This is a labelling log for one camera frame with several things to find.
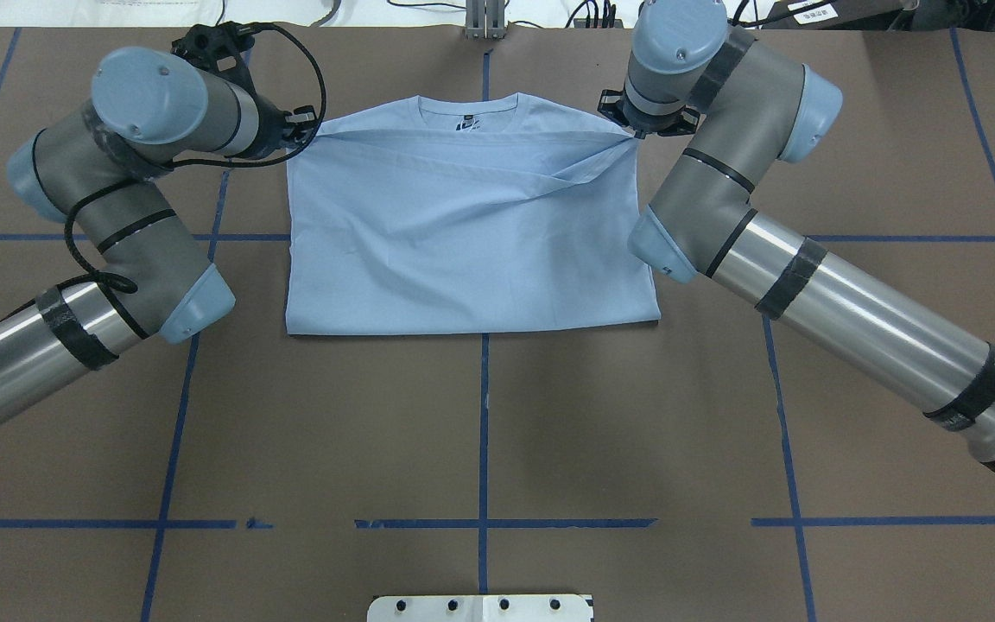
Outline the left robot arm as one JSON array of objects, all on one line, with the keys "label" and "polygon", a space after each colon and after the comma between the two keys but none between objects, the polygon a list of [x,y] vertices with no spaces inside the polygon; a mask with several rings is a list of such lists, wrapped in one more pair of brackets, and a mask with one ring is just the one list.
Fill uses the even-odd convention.
[{"label": "left robot arm", "polygon": [[217,265],[155,181],[216,155],[220,167],[273,164],[311,141],[323,105],[277,110],[234,66],[153,48],[118,48],[96,68],[90,98],[8,161],[17,196],[62,225],[75,278],[0,321],[0,425],[153,335],[178,344],[236,304]]}]

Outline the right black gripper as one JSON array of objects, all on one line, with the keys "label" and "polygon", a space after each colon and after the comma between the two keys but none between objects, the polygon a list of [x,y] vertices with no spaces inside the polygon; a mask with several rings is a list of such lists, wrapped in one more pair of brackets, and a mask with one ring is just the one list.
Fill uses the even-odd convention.
[{"label": "right black gripper", "polygon": [[624,117],[624,125],[631,129],[636,137],[691,136],[695,133],[695,110],[684,105],[674,111],[651,113],[640,110],[635,102],[624,96],[620,99],[619,110]]}]

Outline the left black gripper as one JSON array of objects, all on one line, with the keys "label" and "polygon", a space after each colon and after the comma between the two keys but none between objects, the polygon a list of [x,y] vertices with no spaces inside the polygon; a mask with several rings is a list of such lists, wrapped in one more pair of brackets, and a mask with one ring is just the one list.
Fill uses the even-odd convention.
[{"label": "left black gripper", "polygon": [[296,126],[319,121],[315,106],[281,110],[260,94],[251,97],[257,111],[257,133],[246,147],[246,157],[266,158],[279,149],[305,149],[316,137],[319,126]]}]

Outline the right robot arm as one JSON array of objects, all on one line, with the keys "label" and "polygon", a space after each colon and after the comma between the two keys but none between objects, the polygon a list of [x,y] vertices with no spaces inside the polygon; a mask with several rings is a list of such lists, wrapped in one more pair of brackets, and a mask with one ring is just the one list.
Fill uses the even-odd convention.
[{"label": "right robot arm", "polygon": [[647,1],[616,106],[640,137],[686,146],[631,233],[668,278],[735,294],[904,399],[995,473],[995,342],[968,333],[829,248],[832,218],[784,223],[755,194],[814,152],[844,107],[805,60],[730,20],[721,1]]}]

